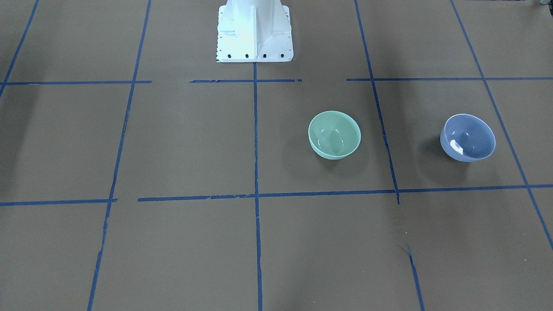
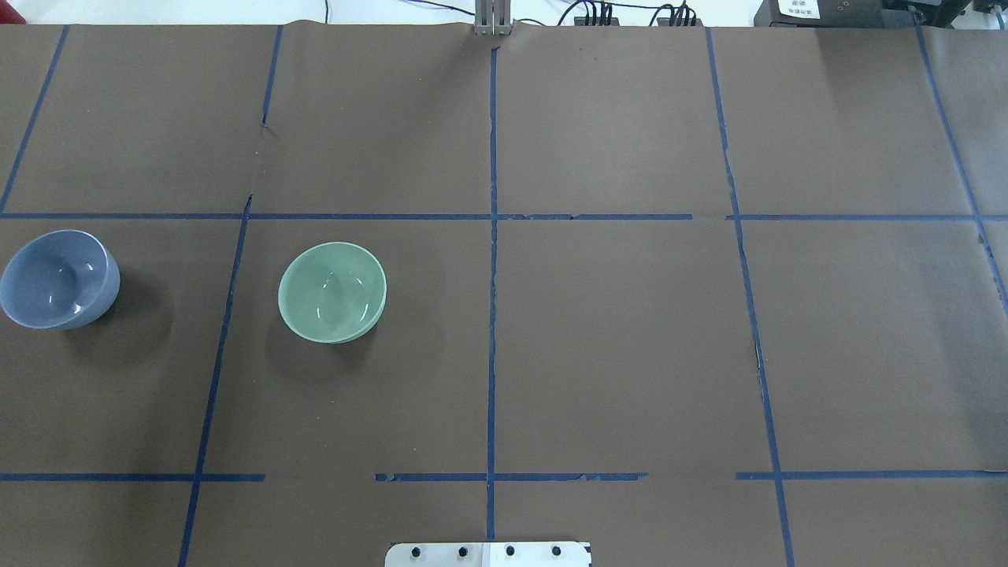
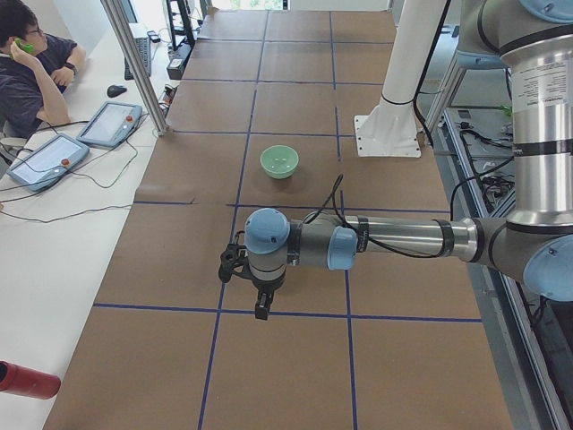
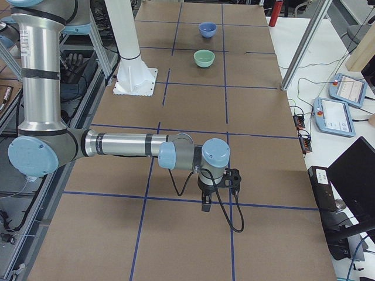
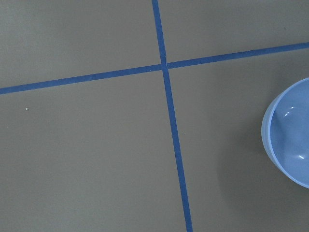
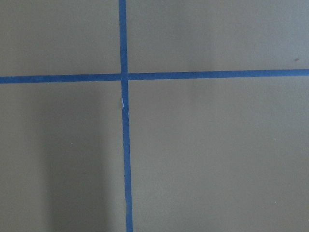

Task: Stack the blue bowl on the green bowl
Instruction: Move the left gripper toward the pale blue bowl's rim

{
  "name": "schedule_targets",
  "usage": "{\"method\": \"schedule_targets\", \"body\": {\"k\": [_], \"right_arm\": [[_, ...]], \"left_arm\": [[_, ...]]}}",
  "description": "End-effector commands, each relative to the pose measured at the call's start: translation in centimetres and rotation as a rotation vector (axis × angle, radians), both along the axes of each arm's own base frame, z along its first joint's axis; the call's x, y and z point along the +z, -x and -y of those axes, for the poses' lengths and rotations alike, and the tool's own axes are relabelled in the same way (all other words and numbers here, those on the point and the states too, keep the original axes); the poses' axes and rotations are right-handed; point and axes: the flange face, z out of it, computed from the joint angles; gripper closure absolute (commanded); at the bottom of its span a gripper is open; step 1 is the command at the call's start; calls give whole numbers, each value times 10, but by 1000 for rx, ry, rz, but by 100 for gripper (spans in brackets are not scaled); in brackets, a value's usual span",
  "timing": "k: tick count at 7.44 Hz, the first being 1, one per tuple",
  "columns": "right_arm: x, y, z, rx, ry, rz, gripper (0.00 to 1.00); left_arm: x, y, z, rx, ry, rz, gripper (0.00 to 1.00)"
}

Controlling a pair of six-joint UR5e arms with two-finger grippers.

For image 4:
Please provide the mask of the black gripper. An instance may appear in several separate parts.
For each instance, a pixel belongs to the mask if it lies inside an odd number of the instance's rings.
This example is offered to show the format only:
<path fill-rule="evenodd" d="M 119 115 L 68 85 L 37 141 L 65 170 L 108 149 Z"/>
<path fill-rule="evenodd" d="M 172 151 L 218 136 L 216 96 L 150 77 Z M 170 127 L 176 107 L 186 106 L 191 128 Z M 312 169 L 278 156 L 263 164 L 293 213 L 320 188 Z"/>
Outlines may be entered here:
<path fill-rule="evenodd" d="M 212 194 L 214 193 L 214 186 L 207 184 L 201 179 L 201 174 L 197 180 L 198 187 L 202 192 L 202 211 L 209 212 L 212 206 Z"/>

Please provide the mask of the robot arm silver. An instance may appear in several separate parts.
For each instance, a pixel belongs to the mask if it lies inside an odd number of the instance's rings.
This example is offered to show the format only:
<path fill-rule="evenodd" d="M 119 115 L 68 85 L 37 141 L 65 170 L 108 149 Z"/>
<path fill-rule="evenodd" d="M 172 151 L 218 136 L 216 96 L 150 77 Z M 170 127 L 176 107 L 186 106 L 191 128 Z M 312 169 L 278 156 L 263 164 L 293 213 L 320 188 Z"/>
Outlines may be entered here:
<path fill-rule="evenodd" d="M 230 148 L 217 138 L 196 145 L 185 134 L 98 133 L 71 129 L 60 115 L 60 35 L 65 28 L 91 28 L 89 1 L 12 1 L 19 26 L 24 120 L 8 148 L 10 163 L 29 177 L 42 177 L 82 157 L 152 157 L 160 167 L 198 174 L 202 210 L 212 194 L 231 189 Z"/>

